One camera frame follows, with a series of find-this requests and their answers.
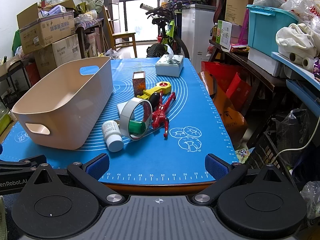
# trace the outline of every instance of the wooden chair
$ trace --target wooden chair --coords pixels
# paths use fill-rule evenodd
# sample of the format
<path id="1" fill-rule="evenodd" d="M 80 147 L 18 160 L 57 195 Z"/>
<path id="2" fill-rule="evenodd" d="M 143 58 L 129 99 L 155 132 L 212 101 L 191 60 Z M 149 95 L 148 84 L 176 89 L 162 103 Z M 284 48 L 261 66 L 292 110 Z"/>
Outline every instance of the wooden chair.
<path id="1" fill-rule="evenodd" d="M 114 28 L 113 28 L 113 24 L 112 24 L 112 20 L 110 18 L 110 14 L 108 11 L 108 8 L 106 6 L 104 6 L 104 10 L 103 10 L 103 14 L 104 14 L 104 18 L 105 18 L 105 22 L 107 25 L 107 29 L 108 29 L 108 34 L 111 40 L 111 48 L 113 48 L 114 50 L 119 49 L 119 48 L 125 48 L 125 47 L 132 47 L 133 46 L 133 50 L 134 50 L 134 56 L 137 56 L 137 46 L 136 46 L 136 40 L 134 35 L 136 33 L 132 33 L 132 32 L 122 32 L 122 33 L 115 33 Z M 132 41 L 125 41 L 125 42 L 119 42 L 116 43 L 116 39 L 121 39 L 121 38 L 132 38 Z"/>

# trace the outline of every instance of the turquoise storage box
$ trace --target turquoise storage box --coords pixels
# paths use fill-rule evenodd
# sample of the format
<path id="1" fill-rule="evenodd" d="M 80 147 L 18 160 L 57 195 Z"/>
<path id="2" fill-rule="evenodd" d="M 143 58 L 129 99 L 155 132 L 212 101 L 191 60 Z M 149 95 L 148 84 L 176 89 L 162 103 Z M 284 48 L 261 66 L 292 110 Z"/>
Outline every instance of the turquoise storage box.
<path id="1" fill-rule="evenodd" d="M 278 52 L 276 33 L 291 23 L 298 23 L 299 18 L 282 9 L 247 5 L 249 9 L 248 46 L 253 47 L 268 56 Z"/>

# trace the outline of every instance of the mountain bike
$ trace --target mountain bike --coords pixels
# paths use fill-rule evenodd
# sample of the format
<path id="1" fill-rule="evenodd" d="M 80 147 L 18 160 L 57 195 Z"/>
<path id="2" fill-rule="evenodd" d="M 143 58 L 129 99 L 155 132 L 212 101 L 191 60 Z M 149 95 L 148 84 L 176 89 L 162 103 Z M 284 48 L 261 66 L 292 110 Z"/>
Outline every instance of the mountain bike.
<path id="1" fill-rule="evenodd" d="M 190 58 L 188 48 L 178 36 L 178 30 L 174 22 L 174 11 L 182 8 L 182 2 L 174 3 L 168 8 L 161 6 L 153 8 L 145 4 L 141 4 L 140 8 L 147 10 L 146 15 L 149 15 L 148 19 L 152 17 L 152 24 L 158 25 L 161 29 L 161 41 L 147 49 L 147 57 L 162 57 L 164 54 L 168 54 L 167 46 L 165 46 L 168 44 L 174 54 L 178 54 L 180 49 L 182 49 L 184 57 Z"/>

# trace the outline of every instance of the bicycle wheel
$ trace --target bicycle wheel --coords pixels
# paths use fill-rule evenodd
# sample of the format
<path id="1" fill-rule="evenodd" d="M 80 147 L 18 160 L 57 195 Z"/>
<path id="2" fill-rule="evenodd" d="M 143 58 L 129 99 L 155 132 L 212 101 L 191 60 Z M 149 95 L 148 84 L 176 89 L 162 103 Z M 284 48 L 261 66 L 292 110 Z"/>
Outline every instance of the bicycle wheel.
<path id="1" fill-rule="evenodd" d="M 184 42 L 182 41 L 182 39 L 180 39 L 180 37 L 178 35 L 175 35 L 173 37 L 173 39 L 179 44 L 179 46 L 181 47 L 183 53 L 184 53 L 184 57 L 190 59 L 190 55 L 189 55 L 189 51 L 187 46 L 184 44 Z"/>
<path id="2" fill-rule="evenodd" d="M 166 53 L 166 49 L 163 44 L 153 44 L 147 50 L 147 57 L 162 57 Z"/>

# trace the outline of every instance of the red action figure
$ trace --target red action figure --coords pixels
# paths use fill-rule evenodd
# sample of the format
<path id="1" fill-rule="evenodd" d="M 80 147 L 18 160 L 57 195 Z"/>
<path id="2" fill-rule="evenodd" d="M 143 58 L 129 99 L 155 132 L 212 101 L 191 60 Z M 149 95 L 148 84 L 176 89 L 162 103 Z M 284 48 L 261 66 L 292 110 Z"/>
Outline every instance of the red action figure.
<path id="1" fill-rule="evenodd" d="M 157 106 L 156 111 L 152 113 L 152 127 L 153 129 L 157 129 L 160 127 L 162 123 L 164 123 L 164 138 L 167 138 L 168 136 L 168 128 L 169 128 L 169 119 L 165 117 L 165 112 L 168 110 L 169 105 L 172 101 L 172 99 L 176 100 L 176 93 L 172 92 L 171 95 L 169 96 L 168 100 L 162 104 L 162 96 L 163 96 L 163 91 L 160 91 L 160 100 L 159 100 L 159 105 Z"/>

